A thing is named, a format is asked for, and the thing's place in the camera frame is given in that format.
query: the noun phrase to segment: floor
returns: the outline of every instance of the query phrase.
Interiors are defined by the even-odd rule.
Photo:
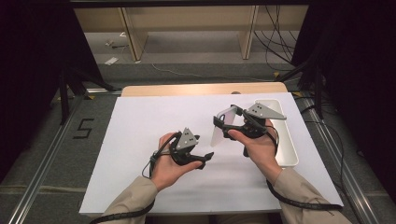
[[[298,32],[291,33],[293,35],[289,32],[283,32],[281,35],[292,47]],[[268,44],[268,41],[264,41],[263,35],[271,34],[272,32],[257,33],[264,44]],[[285,73],[283,70],[292,68],[275,54],[266,53],[265,47],[256,36],[252,41],[249,59],[242,60],[237,33],[234,32],[152,33],[149,34],[145,52],[138,62],[132,60],[129,49],[125,47],[127,42],[124,36],[120,34],[86,34],[86,36],[104,79],[119,87],[131,83],[147,85],[175,82],[265,81],[273,79],[278,73]],[[106,45],[109,40],[113,42],[111,46]],[[271,44],[270,47],[282,57],[286,58],[287,55],[290,57],[287,49],[285,53],[281,46]],[[105,62],[112,57],[118,60],[111,65],[105,65]],[[286,81],[285,84],[289,91],[294,91],[297,82],[298,76]],[[87,86],[95,88],[90,83],[87,83]],[[45,158],[49,158],[49,169],[41,176],[42,182],[38,183],[37,195],[31,194],[34,199],[25,206],[24,210],[27,213],[21,216],[19,223],[90,222],[91,219],[80,215],[78,209],[118,94],[92,92],[91,97],[79,98],[74,97],[72,92],[69,93],[73,118],[69,120],[67,127],[60,128],[61,106],[58,96],[55,95],[51,110],[32,138],[29,148],[22,152],[1,183],[0,223],[7,223],[14,214],[13,211],[19,209],[22,196],[32,187],[29,188],[29,185],[35,183],[32,181],[33,177],[42,167],[40,164]],[[337,161],[340,157],[337,157],[339,154],[337,152],[345,153],[343,177],[346,191],[339,190],[345,204],[343,214],[352,223],[359,221],[394,223],[395,204],[383,190],[364,157],[357,153],[357,146],[342,119],[337,116],[330,97],[323,98],[322,103],[324,120],[318,120],[312,109],[306,110],[302,116],[307,121],[308,130],[336,185],[340,185],[340,161]],[[296,104],[301,111],[304,111],[312,104],[312,100],[296,97]],[[92,128],[87,138],[80,138],[85,134],[80,130],[83,120],[85,120],[84,125]],[[325,122],[326,125],[318,125],[319,121]],[[49,151],[56,153],[51,157]],[[348,202],[348,198],[360,194],[366,200],[366,204],[351,205],[361,202],[359,200]]]

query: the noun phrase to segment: white tabletop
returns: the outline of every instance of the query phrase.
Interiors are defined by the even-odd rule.
[[[190,128],[200,135],[191,154],[215,152],[204,170],[183,175],[161,191],[151,214],[221,214],[279,210],[265,179],[242,155],[243,146],[225,139],[211,147],[213,116],[230,105],[248,108],[256,100],[280,102],[299,163],[294,169],[330,203],[342,204],[290,93],[121,97],[117,100],[80,213],[102,214],[139,175],[165,133]]]

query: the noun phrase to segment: electrical cable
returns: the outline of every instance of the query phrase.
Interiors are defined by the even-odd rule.
[[[294,39],[294,41],[297,41],[297,38],[294,37],[293,33],[291,31],[289,31],[289,34],[291,35],[291,37]]]
[[[277,34],[279,35],[280,43],[284,43],[284,44],[282,44],[282,49],[283,49],[283,51],[285,52],[286,57],[287,57],[287,58],[289,59],[289,61],[290,61],[289,55],[286,53],[284,47],[286,47],[286,49],[288,50],[288,52],[289,52],[289,54],[290,54],[291,56],[292,56],[292,54],[291,54],[291,52],[290,52],[290,49],[287,47],[286,42],[285,42],[285,40],[283,39],[283,37],[282,37],[282,35],[280,34],[280,31],[279,31],[279,13],[280,13],[280,6],[276,6],[276,22],[274,22],[274,19],[272,18],[271,13],[269,12],[267,6],[265,6],[265,10],[267,11],[268,16],[269,16],[270,19],[271,19],[271,22],[272,22],[272,24],[274,25],[274,31],[273,31],[273,34],[271,35],[271,40],[272,40],[272,37],[273,37],[273,35],[274,35],[274,32],[276,31]]]
[[[154,154],[150,158],[150,161],[148,162],[148,164],[142,170],[142,176],[143,177],[151,179],[151,174],[152,174],[152,170],[151,169],[153,169],[153,167],[150,166],[149,176],[144,175],[144,172],[145,172],[146,168],[148,167],[148,165],[151,162],[154,162],[154,164],[155,164],[155,162],[158,160],[158,158],[160,158],[163,155],[167,155],[167,154],[162,154],[162,152],[165,149],[165,147],[169,144],[169,142],[172,141],[172,139],[174,139],[177,135],[178,135],[178,133],[172,134],[172,136],[170,136],[163,143],[163,145],[158,149],[158,151],[154,152]],[[145,215],[146,213],[148,213],[151,210],[151,208],[154,206],[154,202],[155,202],[155,200],[152,201],[152,203],[149,206],[147,206],[146,208],[144,208],[142,210],[139,210],[139,211],[128,212],[128,213],[117,213],[117,214],[112,214],[112,215],[96,218],[93,221],[91,221],[90,224],[96,224],[96,223],[113,221],[113,220],[120,220],[120,219],[131,218],[131,217],[141,217],[141,216]]]
[[[257,35],[256,31],[254,32],[254,35],[259,39],[259,41],[265,46],[266,49],[269,49],[272,53],[274,53],[277,57],[279,57],[280,59],[282,59],[283,61],[290,63],[290,61],[288,59],[285,59],[284,57],[280,56],[278,53],[276,53],[273,49],[270,49],[269,45],[264,44],[264,42],[262,42],[262,40],[259,38],[259,36]]]
[[[273,44],[276,44],[276,45],[279,45],[279,46],[282,46],[282,45],[283,45],[283,44],[281,44],[281,43],[275,42],[274,40],[271,40],[270,38],[268,38],[268,37],[265,35],[265,33],[264,33],[263,31],[262,31],[262,36],[264,36],[265,39],[271,41]],[[290,48],[290,49],[294,49],[294,47],[289,46],[289,45],[284,45],[284,46],[287,46],[287,47]]]
[[[178,73],[174,72],[172,70],[168,69],[160,69],[154,63],[151,64],[152,67],[154,67],[156,70],[161,71],[161,72],[168,72],[172,73],[178,76],[192,76],[192,77],[204,77],[204,78],[212,78],[212,77],[221,77],[221,78],[227,78],[227,79],[248,79],[248,80],[255,80],[255,81],[263,81],[263,82],[272,82],[273,80],[268,80],[268,79],[260,79],[260,78],[254,78],[254,77],[224,77],[224,76],[201,76],[201,75],[196,75],[192,73]]]
[[[361,222],[361,218],[358,216],[358,213],[357,213],[355,207],[353,206],[353,203],[350,201],[349,197],[347,196],[347,191],[345,189],[344,178],[343,178],[345,150],[344,150],[344,145],[343,145],[341,136],[339,135],[339,133],[332,126],[330,126],[330,125],[328,125],[328,124],[326,124],[324,122],[318,122],[318,121],[313,121],[313,120],[305,120],[304,122],[305,123],[315,123],[315,124],[324,125],[324,126],[330,128],[337,135],[338,139],[340,140],[340,148],[341,148],[340,182],[341,182],[341,185],[337,185],[337,184],[335,184],[335,182],[333,182],[333,183],[346,196],[346,200],[348,201],[349,206],[351,207],[353,214],[355,215],[355,217],[358,220],[358,222],[361,224],[362,223]]]

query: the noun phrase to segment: sleeve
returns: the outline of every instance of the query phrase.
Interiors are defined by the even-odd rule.
[[[307,180],[291,168],[280,173],[274,189],[283,197],[302,203],[329,203]],[[297,223],[350,223],[339,211],[316,211],[294,207],[280,202],[289,224]]]
[[[102,216],[139,211],[149,206],[157,196],[158,190],[150,179],[139,176],[107,208]],[[145,223],[146,216],[108,221],[108,224]]]

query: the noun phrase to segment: white tray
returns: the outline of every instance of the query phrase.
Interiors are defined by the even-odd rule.
[[[282,106],[278,100],[256,100],[255,103],[265,105],[284,115]],[[296,166],[298,164],[298,156],[294,148],[294,144],[291,141],[290,132],[286,121],[280,119],[271,119],[271,121],[279,133],[279,146],[276,153],[277,163],[284,168]]]

